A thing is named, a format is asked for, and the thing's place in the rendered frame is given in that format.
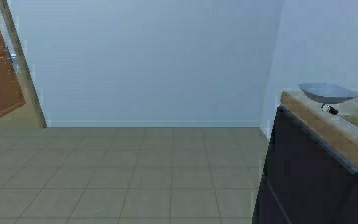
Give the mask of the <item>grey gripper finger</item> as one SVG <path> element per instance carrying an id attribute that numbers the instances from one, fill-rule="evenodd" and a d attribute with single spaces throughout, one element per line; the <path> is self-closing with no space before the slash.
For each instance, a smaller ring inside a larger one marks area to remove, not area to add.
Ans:
<path id="1" fill-rule="evenodd" d="M 330 114 L 332 114 L 332 115 L 337 115 L 338 112 L 339 112 L 337 109 L 335 109 L 335 108 L 333 108 L 332 106 L 327 105 L 327 104 L 323 104 L 323 105 L 321 106 L 321 110 L 322 110 L 323 112 L 327 112 L 327 113 L 330 113 Z"/>

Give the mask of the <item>pale blue bowl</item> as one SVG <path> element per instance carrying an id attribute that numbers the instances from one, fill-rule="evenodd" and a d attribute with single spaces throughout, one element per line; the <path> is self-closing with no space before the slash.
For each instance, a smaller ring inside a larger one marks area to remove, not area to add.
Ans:
<path id="1" fill-rule="evenodd" d="M 322 104 L 340 104 L 358 97 L 354 91 L 324 82 L 300 83 L 299 88 L 309 99 Z"/>

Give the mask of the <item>dark cabinet with stone worktop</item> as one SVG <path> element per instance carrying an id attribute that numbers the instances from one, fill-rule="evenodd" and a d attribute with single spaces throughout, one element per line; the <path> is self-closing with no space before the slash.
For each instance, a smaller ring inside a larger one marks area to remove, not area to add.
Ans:
<path id="1" fill-rule="evenodd" d="M 252 224 L 358 224 L 358 139 L 300 92 L 281 94 Z"/>

